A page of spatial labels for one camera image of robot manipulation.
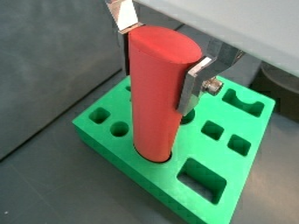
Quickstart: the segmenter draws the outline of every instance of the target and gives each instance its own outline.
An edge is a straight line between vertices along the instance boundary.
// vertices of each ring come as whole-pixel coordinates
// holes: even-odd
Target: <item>red foam cylinder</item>
[[[129,56],[135,148],[145,158],[163,162],[183,118],[177,107],[186,70],[202,49],[178,31],[146,25],[129,33]]]

